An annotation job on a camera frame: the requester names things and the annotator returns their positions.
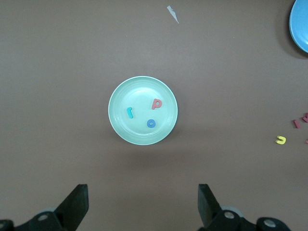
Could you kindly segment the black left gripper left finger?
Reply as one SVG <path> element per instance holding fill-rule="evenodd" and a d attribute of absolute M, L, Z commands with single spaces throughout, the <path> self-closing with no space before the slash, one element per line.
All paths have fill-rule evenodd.
<path fill-rule="evenodd" d="M 75 231 L 89 209 L 88 186 L 77 185 L 54 211 L 35 215 L 26 223 L 14 226 L 12 220 L 2 219 L 2 231 Z"/>

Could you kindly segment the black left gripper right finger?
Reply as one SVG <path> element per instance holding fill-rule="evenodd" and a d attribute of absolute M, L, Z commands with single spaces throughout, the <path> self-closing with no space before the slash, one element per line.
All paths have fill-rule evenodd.
<path fill-rule="evenodd" d="M 198 185 L 198 211 L 201 231 L 287 231 L 289 227 L 276 218 L 260 217 L 251 223 L 238 213 L 223 209 L 207 184 Z"/>

